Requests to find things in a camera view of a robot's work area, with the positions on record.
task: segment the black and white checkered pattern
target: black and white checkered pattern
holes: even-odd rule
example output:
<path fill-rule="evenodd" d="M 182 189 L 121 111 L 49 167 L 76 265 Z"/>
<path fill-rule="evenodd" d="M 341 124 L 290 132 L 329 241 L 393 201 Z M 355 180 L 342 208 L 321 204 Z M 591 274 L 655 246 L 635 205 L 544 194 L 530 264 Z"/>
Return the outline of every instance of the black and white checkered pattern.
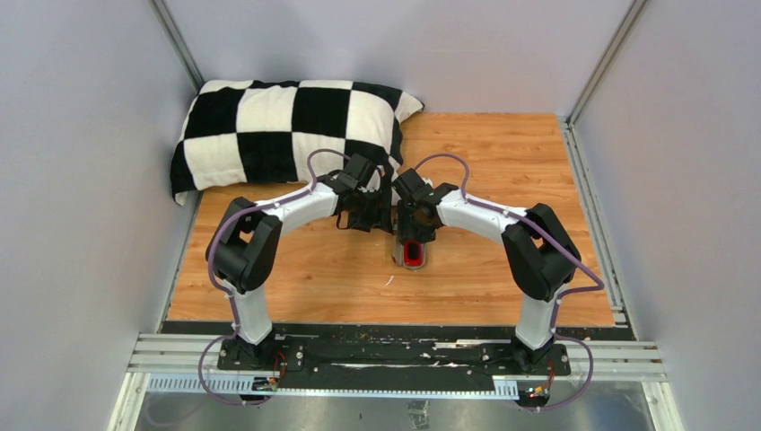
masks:
<path fill-rule="evenodd" d="M 318 148 L 360 154 L 396 176 L 399 124 L 423 108 L 406 92 L 351 81 L 210 81 L 199 92 L 171 162 L 172 194 L 238 182 L 306 182 Z M 346 161 L 317 154 L 317 175 Z M 371 187 L 381 186 L 375 174 Z"/>

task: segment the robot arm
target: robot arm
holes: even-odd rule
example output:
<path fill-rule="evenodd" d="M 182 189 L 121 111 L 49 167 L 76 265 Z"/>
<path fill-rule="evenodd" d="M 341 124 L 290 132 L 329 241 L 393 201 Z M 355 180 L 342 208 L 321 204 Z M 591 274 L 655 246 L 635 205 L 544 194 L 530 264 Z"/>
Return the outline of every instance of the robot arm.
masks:
<path fill-rule="evenodd" d="M 264 284 L 272 271 L 279 238 L 308 222 L 342 211 L 354 216 L 354 220 L 361 219 L 368 202 L 373 200 L 372 192 L 364 188 L 373 170 L 369 161 L 355 155 L 335 178 L 321 177 L 314 188 L 308 186 L 279 199 L 256 203 L 244 198 L 233 200 L 222 224 L 243 209 L 272 206 L 241 218 L 229 232 L 223 233 L 214 257 L 216 275 L 233 291 L 232 300 L 240 312 L 239 333 L 247 343 L 261 343 L 272 329 Z M 513 278 L 524 294 L 512 355 L 526 366 L 538 363 L 553 343 L 555 298 L 573 278 L 575 266 L 550 244 L 537 247 L 533 240 L 539 235 L 511 215 L 535 222 L 579 258 L 552 209 L 543 204 L 531 209 L 507 207 L 463 195 L 456 186 L 447 183 L 434 189 L 415 170 L 399 175 L 393 187 L 401 197 L 400 237 L 426 243 L 435 239 L 438 228 L 453 226 L 505 248 Z M 274 204 L 285 201 L 282 205 Z M 253 235 L 249 242 L 241 239 L 241 233 L 250 232 Z"/>
<path fill-rule="evenodd" d="M 402 173 L 393 187 L 403 207 L 398 219 L 406 240 L 433 241 L 442 226 L 459 227 L 488 238 L 505 248 L 512 276 L 523 292 L 520 320 L 515 329 L 513 355 L 519 363 L 536 364 L 553 342 L 555 297 L 573 279 L 574 264 L 551 244 L 537 247 L 540 238 L 511 215 L 523 216 L 548 231 L 577 259 L 581 256 L 550 207 L 507 207 L 471 195 L 456 186 L 426 184 L 414 170 Z"/>

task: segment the red object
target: red object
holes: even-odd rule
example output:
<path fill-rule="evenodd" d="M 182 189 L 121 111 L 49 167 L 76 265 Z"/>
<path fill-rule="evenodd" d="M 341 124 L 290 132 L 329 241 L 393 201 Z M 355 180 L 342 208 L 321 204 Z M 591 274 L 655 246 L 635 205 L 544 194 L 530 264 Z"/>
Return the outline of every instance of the red object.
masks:
<path fill-rule="evenodd" d="M 423 265 L 423 245 L 417 241 L 405 242 L 404 260 L 408 267 Z"/>

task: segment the cable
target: cable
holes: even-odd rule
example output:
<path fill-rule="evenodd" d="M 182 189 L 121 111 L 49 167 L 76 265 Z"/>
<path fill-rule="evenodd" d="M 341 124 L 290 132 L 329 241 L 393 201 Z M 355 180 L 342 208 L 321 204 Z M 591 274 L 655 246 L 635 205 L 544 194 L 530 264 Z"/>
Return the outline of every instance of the cable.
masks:
<path fill-rule="evenodd" d="M 241 217 L 247 216 L 249 214 L 256 213 L 258 211 L 264 211 L 264 210 L 267 210 L 267 209 L 278 207 L 280 205 L 287 204 L 288 202 L 293 202 L 296 199 L 303 198 L 304 196 L 306 196 L 306 195 L 310 194 L 312 191 L 314 191 L 314 189 L 317 187 L 317 174 L 315 173 L 314 168 L 311 165 L 311 159 L 312 159 L 312 157 L 315 156 L 315 154 L 319 154 L 319 153 L 332 153 L 332 154 L 340 155 L 340 156 L 344 157 L 347 160 L 350 159 L 350 157 L 348 155 L 343 154 L 343 153 L 341 153 L 339 151 L 336 151 L 336 150 L 329 149 L 329 148 L 319 148 L 317 150 L 312 151 L 310 153 L 310 155 L 307 157 L 307 167 L 309 168 L 309 172 L 310 172 L 310 176 L 311 176 L 311 182 L 308 185 L 304 186 L 301 191 L 299 191 L 299 192 L 297 192 L 297 193 L 295 193 L 295 194 L 293 194 L 291 196 L 287 196 L 285 198 L 281 198 L 280 200 L 277 200 L 275 202 L 270 202 L 270 203 L 264 204 L 264 205 L 257 205 L 255 207 L 246 208 L 246 209 L 242 209 L 241 211 L 238 211 L 237 213 L 233 214 L 229 219 L 227 219 L 222 224 L 222 226 L 220 226 L 220 228 L 217 231 L 216 235 L 212 239 L 211 247 L 209 247 L 209 256 L 208 256 L 208 265 L 207 265 L 208 274 L 209 274 L 209 280 L 211 281 L 212 286 L 214 286 L 215 288 L 223 291 L 225 293 L 225 296 L 227 296 L 227 299 L 230 301 L 230 308 L 232 310 L 232 334 L 231 335 L 222 335 L 222 336 L 219 336 L 216 339 L 212 340 L 212 342 L 209 343 L 208 346 L 206 346 L 206 348 L 204 348 L 204 351 L 201 352 L 201 357 L 198 359 L 198 369 L 197 370 L 198 370 L 198 380 L 200 381 L 201 387 L 204 388 L 204 391 L 206 392 L 206 394 L 208 394 L 214 400 L 217 400 L 217 401 L 219 401 L 219 402 L 221 402 L 223 404 L 233 405 L 233 406 L 257 406 L 257 405 L 260 405 L 260 404 L 263 404 L 263 403 L 267 402 L 269 400 L 269 398 L 265 398 L 263 400 L 256 400 L 256 401 L 254 401 L 254 400 L 241 400 L 241 401 L 230 400 L 230 399 L 224 398 L 224 397 L 214 393 L 214 391 L 212 391 L 211 388 L 209 387 L 209 385 L 206 383 L 206 379 L 204 379 L 204 359 L 206 359 L 206 355 L 208 355 L 209 350 L 211 350 L 212 346 L 214 344 L 222 341 L 222 340 L 225 340 L 225 339 L 227 339 L 227 340 L 235 339 L 239 335 L 239 332 L 241 330 L 241 316 L 240 316 L 240 313 L 238 311 L 238 305 L 235 303 L 235 293 L 231 289 L 228 289 L 227 287 L 223 286 L 219 281 L 217 281 L 216 275 L 214 274 L 214 257 L 216 256 L 216 250 L 217 250 L 217 248 L 219 246 L 220 239 L 222 238 L 222 234 L 224 232 L 226 232 L 227 229 L 229 229 L 230 226 L 233 223 L 238 222 L 238 220 L 240 220 Z M 146 403 L 146 405 L 144 407 L 144 416 L 145 416 L 145 420 L 149 424 L 154 426 L 154 427 L 173 427 L 173 426 L 179 424 L 180 422 L 184 421 L 185 419 L 187 419 L 187 418 L 191 417 L 192 415 L 194 415 L 205 404 L 206 404 L 206 401 L 203 400 L 200 404 L 195 406 L 188 414 L 186 414 L 182 418 L 180 418 L 180 419 L 178 419 L 176 421 L 173 421 L 173 422 L 164 422 L 164 423 L 161 423 L 161 422 L 156 422 L 155 420 L 153 420 L 153 418 L 150 415 L 150 412 L 148 411 L 148 407 L 150 407 L 150 405 L 149 405 L 149 403 Z"/>
<path fill-rule="evenodd" d="M 602 290 L 602 289 L 605 288 L 605 283 L 602 281 L 602 279 L 600 279 L 597 276 L 597 274 L 592 272 L 591 269 L 589 269 L 586 265 L 581 263 L 580 260 L 576 259 L 576 257 L 573 256 L 571 254 L 571 252 L 569 252 L 568 250 L 565 249 L 565 247 L 560 245 L 560 243 L 555 238 L 553 238 L 552 235 L 550 235 L 547 231 L 542 229 L 538 224 L 536 224 L 532 220 L 528 219 L 526 216 L 515 214 L 512 211 L 507 210 L 506 208 L 498 207 L 496 205 L 491 205 L 491 204 L 488 204 L 486 202 L 481 202 L 479 200 L 469 198 L 468 197 L 468 193 L 466 192 L 465 188 L 466 188 L 466 186 L 468 184 L 468 178 L 470 177 L 470 168 L 468 167 L 468 163 L 465 162 L 465 160 L 462 159 L 461 157 L 459 157 L 458 155 L 450 154 L 450 153 L 431 154 L 428 157 L 425 157 L 423 160 L 421 160 L 420 163 L 418 163 L 417 166 L 415 166 L 415 170 L 417 171 L 417 169 L 420 166 L 422 166 L 423 163 L 428 162 L 429 160 L 435 159 L 437 157 L 449 157 L 451 159 L 454 159 L 454 160 L 460 162 L 460 164 L 462 164 L 462 167 L 465 168 L 465 176 L 462 179 L 462 185 L 459 188 L 460 194 L 462 195 L 462 198 L 465 199 L 465 202 L 467 202 L 469 204 L 473 204 L 476 207 L 482 207 L 484 209 L 488 209 L 488 210 L 495 211 L 495 212 L 500 213 L 500 214 L 504 214 L 504 215 L 506 215 L 508 217 L 515 218 L 516 220 L 519 220 L 519 221 L 523 222 L 524 224 L 527 224 L 529 227 L 534 229 L 534 231 L 537 232 L 545 241 L 547 241 L 550 244 L 552 244 L 552 246 L 555 247 L 555 249 L 558 250 L 561 254 L 563 254 L 563 256 L 566 259 L 568 259 L 571 263 L 573 263 L 576 268 L 580 269 L 584 274 L 586 274 L 589 278 L 592 279 L 592 281 L 594 281 L 597 284 L 596 286 L 576 287 L 574 289 L 567 289 L 567 290 L 564 290 L 563 292 L 557 294 L 557 296 L 555 297 L 555 306 L 553 307 L 552 317 L 550 318 L 550 330 L 553 332 L 553 334 L 555 335 L 556 339 L 560 339 L 560 340 L 564 340 L 564 341 L 572 341 L 572 342 L 578 343 L 579 345 L 584 347 L 584 349 L 587 351 L 587 356 L 589 357 L 589 360 L 590 360 L 589 372 L 587 373 L 587 378 L 584 381 L 584 384 L 582 385 L 582 387 L 579 388 L 579 390 L 574 395 L 572 395 L 570 398 L 568 398 L 567 400 L 563 400 L 563 401 L 558 402 L 557 404 L 553 404 L 551 406 L 546 406 L 546 407 L 542 408 L 541 410 L 554 410 L 554 409 L 560 409 L 562 407 L 567 406 L 571 402 L 573 402 L 576 399 L 578 399 L 579 397 L 581 397 L 582 394 L 584 394 L 587 391 L 587 389 L 589 388 L 590 382 L 591 382 L 591 379 L 592 379 L 592 373 L 594 373 L 594 361 L 593 361 L 593 357 L 592 357 L 592 351 L 591 351 L 590 347 L 587 346 L 586 343 L 584 343 L 580 339 L 575 339 L 573 337 L 566 337 L 564 335 L 559 335 L 559 334 L 556 333 L 555 323 L 557 321 L 557 311 L 560 308 L 561 300 L 564 297 L 566 297 L 568 295 L 571 295 L 571 294 L 579 294 L 579 293 L 582 293 L 582 292 L 595 292 L 595 291 Z M 540 409 L 532 409 L 532 408 L 526 408 L 526 409 L 530 410 L 530 411 L 535 411 L 535 412 L 539 412 L 540 411 Z"/>

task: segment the black mounting plate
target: black mounting plate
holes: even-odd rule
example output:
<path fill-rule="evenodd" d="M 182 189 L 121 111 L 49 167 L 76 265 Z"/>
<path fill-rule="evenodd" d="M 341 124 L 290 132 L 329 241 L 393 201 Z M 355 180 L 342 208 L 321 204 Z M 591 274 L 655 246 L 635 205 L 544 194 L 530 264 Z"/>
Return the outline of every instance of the black mounting plate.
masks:
<path fill-rule="evenodd" d="M 228 352 L 246 351 L 242 340 L 226 340 L 217 366 L 222 370 L 274 370 L 282 353 L 287 367 L 280 386 L 298 389 L 387 391 L 491 391 L 494 375 L 568 375 L 565 346 L 553 345 L 533 369 L 523 371 L 512 360 L 510 343 L 446 345 L 430 340 L 378 340 L 285 337 L 270 339 L 268 357 Z"/>

